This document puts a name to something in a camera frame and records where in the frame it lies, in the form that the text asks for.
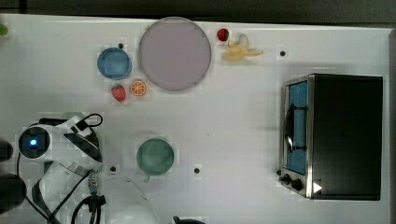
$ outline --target pink plate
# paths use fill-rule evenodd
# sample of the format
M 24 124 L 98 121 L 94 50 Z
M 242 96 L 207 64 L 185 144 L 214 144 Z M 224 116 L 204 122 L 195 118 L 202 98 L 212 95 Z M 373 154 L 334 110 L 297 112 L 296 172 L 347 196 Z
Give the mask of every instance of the pink plate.
M 184 18 L 157 21 L 140 40 L 140 67 L 153 83 L 169 91 L 193 87 L 206 74 L 210 59 L 206 34 Z

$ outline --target gray wall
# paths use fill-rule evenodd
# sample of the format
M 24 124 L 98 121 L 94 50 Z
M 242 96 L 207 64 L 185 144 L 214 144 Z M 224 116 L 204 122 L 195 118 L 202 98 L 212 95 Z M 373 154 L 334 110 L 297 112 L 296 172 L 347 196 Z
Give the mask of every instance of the gray wall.
M 0 0 L 0 10 L 27 6 L 22 13 L 157 18 L 168 15 L 196 21 L 364 23 L 396 22 L 389 0 Z
M 396 30 L 389 35 L 390 85 L 390 223 L 396 223 Z

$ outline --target oven knob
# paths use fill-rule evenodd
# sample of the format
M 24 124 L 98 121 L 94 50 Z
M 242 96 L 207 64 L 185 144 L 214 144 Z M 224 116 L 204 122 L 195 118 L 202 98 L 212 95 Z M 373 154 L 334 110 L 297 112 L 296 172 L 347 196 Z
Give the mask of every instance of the oven knob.
M 290 183 L 290 176 L 289 175 L 283 175 L 283 177 L 280 177 L 279 180 L 283 181 L 286 185 Z
M 296 189 L 297 191 L 300 191 L 303 188 L 303 183 L 301 182 L 301 179 L 297 178 L 295 180 L 291 180 L 291 187 Z

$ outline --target oven window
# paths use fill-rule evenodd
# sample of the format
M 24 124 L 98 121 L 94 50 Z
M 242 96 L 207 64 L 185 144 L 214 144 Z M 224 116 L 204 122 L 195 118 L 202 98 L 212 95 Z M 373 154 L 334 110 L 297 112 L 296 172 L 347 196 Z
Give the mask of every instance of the oven window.
M 308 108 L 308 83 L 289 86 L 289 124 L 291 138 L 287 147 L 286 168 L 305 175 L 306 167 L 306 115 Z

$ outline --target oven handle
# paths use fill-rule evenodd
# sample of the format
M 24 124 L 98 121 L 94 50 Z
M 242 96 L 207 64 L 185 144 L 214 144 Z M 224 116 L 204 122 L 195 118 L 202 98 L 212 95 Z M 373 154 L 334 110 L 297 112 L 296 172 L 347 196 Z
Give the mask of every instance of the oven handle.
M 308 110 L 308 106 L 295 106 L 291 104 L 288 113 L 285 117 L 285 134 L 284 134 L 284 141 L 288 146 L 288 150 L 293 152 L 295 149 L 305 149 L 305 147 L 294 147 L 293 146 L 293 137 L 294 137 L 294 111 L 295 110 Z

